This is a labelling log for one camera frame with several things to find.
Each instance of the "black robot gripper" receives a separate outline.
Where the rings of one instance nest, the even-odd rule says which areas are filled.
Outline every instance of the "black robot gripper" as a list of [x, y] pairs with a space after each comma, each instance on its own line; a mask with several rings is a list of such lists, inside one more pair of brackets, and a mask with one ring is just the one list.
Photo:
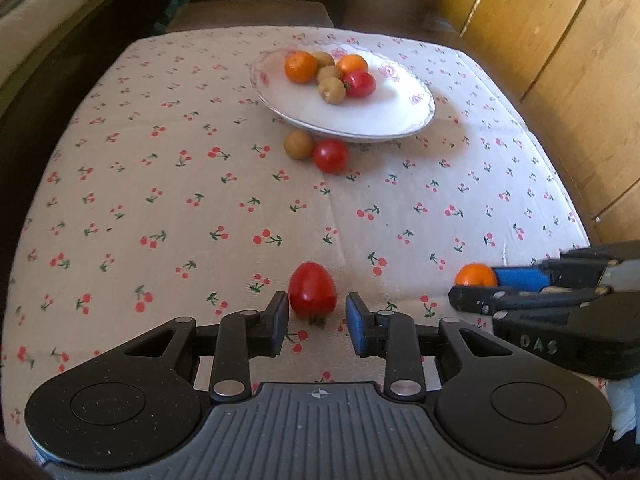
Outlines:
[[[415, 326], [346, 298], [351, 342], [386, 359], [375, 383], [262, 383], [287, 295], [219, 325], [177, 317], [47, 381], [25, 423], [57, 480], [600, 479], [610, 409], [596, 388], [456, 318]], [[213, 355], [208, 392], [193, 381]], [[442, 388], [428, 392], [422, 356]]]

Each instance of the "orange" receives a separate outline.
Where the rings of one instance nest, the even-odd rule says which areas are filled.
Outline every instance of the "orange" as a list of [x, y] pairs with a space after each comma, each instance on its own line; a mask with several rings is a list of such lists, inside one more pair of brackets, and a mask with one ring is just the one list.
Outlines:
[[318, 71], [318, 62], [308, 52], [299, 50], [284, 60], [284, 73], [294, 83], [308, 83]]
[[468, 264], [460, 269], [454, 280], [456, 285], [498, 286], [494, 270], [485, 264]]
[[344, 75], [347, 75], [349, 72], [353, 72], [354, 70], [364, 70], [367, 72], [369, 70], [369, 65], [362, 56], [358, 56], [358, 54], [347, 54], [346, 56], [342, 56], [338, 62], [335, 64]]

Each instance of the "plate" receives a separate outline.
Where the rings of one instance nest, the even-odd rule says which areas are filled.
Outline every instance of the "plate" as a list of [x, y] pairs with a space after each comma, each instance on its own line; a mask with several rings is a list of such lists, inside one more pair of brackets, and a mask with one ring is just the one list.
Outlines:
[[[323, 50], [339, 59], [360, 54], [376, 79], [376, 91], [365, 98], [345, 98], [339, 105], [325, 103], [315, 80], [289, 81], [284, 60], [297, 50]], [[260, 53], [251, 64], [251, 85], [267, 107], [289, 123], [325, 137], [354, 142], [377, 142], [415, 135], [433, 119], [433, 95], [401, 64], [348, 43], [302, 43]]]

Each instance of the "cherry pattern tablecloth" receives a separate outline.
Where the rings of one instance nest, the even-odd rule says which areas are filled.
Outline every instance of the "cherry pattern tablecloth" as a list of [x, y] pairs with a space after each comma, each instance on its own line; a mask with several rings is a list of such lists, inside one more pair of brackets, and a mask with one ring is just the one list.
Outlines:
[[[291, 126], [258, 102], [248, 65], [315, 40], [403, 63], [433, 93], [434, 120], [417, 136], [351, 144], [344, 174], [291, 160]], [[175, 316], [261, 310], [307, 260], [334, 277], [338, 307], [324, 328], [293, 318], [281, 355], [252, 361], [256, 383], [380, 381], [383, 361], [351, 347], [348, 292], [436, 324], [463, 264], [530, 264], [587, 243], [535, 138], [460, 52], [322, 28], [139, 40], [78, 108], [24, 223], [0, 354], [6, 434], [31, 454], [22, 414], [45, 380]]]

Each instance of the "table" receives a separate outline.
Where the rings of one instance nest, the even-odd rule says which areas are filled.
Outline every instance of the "table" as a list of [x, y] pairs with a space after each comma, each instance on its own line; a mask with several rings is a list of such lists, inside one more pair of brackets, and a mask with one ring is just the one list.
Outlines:
[[[327, 39], [397, 59], [436, 99], [418, 136], [352, 144], [340, 175], [284, 153], [291, 127], [248, 80], [260, 51]], [[281, 355], [252, 361], [256, 383], [381, 381], [382, 360], [351, 347], [348, 292], [436, 324], [463, 264], [526, 265], [587, 243], [536, 139], [460, 52], [323, 28], [139, 40], [79, 106], [24, 224], [0, 353], [6, 434], [32, 454], [22, 412], [45, 380], [175, 316], [261, 310], [303, 261], [331, 272], [338, 308], [324, 328], [293, 318]]]

